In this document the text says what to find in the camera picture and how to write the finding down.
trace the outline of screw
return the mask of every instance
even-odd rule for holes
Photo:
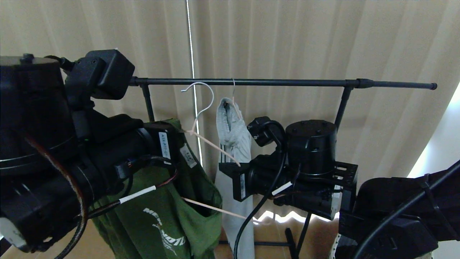
[[[34,55],[30,53],[24,53],[23,57],[19,59],[21,63],[32,63],[32,60],[34,59]]]

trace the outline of gray garment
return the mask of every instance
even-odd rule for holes
[[[251,161],[252,137],[246,128],[238,105],[233,106],[232,100],[223,98],[217,108],[216,125],[220,145],[223,150],[232,155],[240,163]],[[221,154],[219,162],[233,162],[230,158]],[[215,185],[222,195],[222,208],[243,216],[248,216],[253,210],[253,197],[239,202],[233,199],[232,179],[217,169]],[[222,226],[224,227],[230,247],[233,251],[235,239],[244,219],[228,214],[222,214]],[[238,244],[238,258],[254,259],[254,227],[250,222],[243,231]]]

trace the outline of curtain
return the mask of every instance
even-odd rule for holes
[[[6,1],[1,54],[54,54],[77,59],[118,48],[139,77],[191,77],[184,1]],[[405,177],[443,115],[460,78],[460,2],[438,1],[190,1],[196,77],[356,79],[437,82],[421,89],[355,89],[338,133],[337,160],[358,164],[358,185],[373,177]],[[194,101],[184,86],[150,86],[155,118],[191,127]],[[200,119],[218,143],[215,115],[232,87],[213,86],[216,100]],[[246,123],[269,116],[284,126],[334,121],[341,89],[237,86]],[[211,96],[197,87],[198,110]],[[147,120],[142,92],[96,100],[106,115]],[[198,156],[196,140],[189,138]],[[205,143],[211,178],[219,154]],[[253,143],[253,157],[271,153]]]

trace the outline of green shirt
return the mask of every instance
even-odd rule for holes
[[[177,129],[180,122],[165,121]],[[179,147],[190,151],[183,133],[177,134]],[[214,258],[221,230],[221,214],[185,202],[182,197],[210,206],[222,207],[222,198],[209,180],[196,157],[195,162],[181,156],[179,176],[172,183],[127,201],[116,209],[93,219],[100,235],[117,259],[149,258]],[[170,177],[166,169],[144,168],[134,174],[135,193],[159,184]],[[119,197],[104,197],[94,207]]]

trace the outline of wooden floor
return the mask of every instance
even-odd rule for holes
[[[291,228],[294,239],[298,240],[302,230],[302,223],[292,219],[285,223],[277,223],[272,219],[268,226],[255,225],[254,237],[256,241],[281,241],[286,242],[284,230],[286,227]],[[317,218],[312,219],[305,238],[303,248],[300,253],[301,259],[325,259],[328,256],[329,249],[335,238],[337,231],[337,222],[324,222]],[[8,249],[1,259],[48,259],[54,258],[67,245],[73,232],[70,232],[62,240],[52,246],[45,253],[22,253],[15,247]],[[222,233],[221,240],[226,240],[225,233]],[[289,249],[287,247],[269,247],[256,246],[257,259],[289,259]],[[231,259],[232,253],[229,245],[218,245],[215,249],[216,259]],[[102,240],[97,233],[92,221],[83,234],[83,237],[70,252],[66,259],[97,258],[97,259],[114,259],[114,255],[109,246]]]

